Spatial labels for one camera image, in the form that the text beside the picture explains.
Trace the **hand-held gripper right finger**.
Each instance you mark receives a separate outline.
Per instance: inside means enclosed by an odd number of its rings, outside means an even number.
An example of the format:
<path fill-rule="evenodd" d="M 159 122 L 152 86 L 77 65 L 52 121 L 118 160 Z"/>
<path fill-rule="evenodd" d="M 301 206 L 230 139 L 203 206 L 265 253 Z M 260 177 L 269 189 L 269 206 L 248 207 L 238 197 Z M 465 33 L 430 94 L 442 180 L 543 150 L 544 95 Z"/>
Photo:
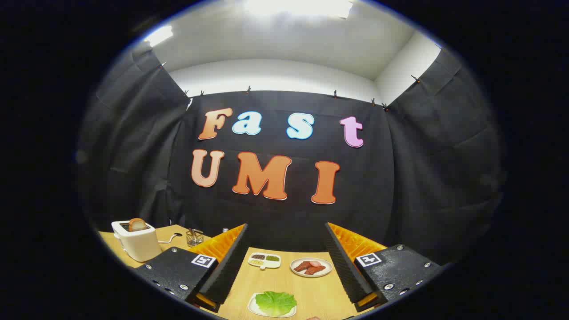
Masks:
<path fill-rule="evenodd" d="M 399 300 L 443 270 L 407 245 L 386 247 L 333 223 L 325 230 L 326 249 L 357 312 Z"/>

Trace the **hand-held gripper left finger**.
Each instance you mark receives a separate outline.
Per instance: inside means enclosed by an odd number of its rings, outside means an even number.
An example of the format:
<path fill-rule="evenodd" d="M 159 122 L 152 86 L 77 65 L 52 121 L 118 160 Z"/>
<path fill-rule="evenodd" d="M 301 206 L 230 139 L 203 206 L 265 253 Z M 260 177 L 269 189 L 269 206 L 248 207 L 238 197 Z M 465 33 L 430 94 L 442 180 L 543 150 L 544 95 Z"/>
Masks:
<path fill-rule="evenodd" d="M 188 304 L 218 312 L 248 251 L 247 231 L 242 224 L 187 250 L 171 247 L 133 271 Z"/>

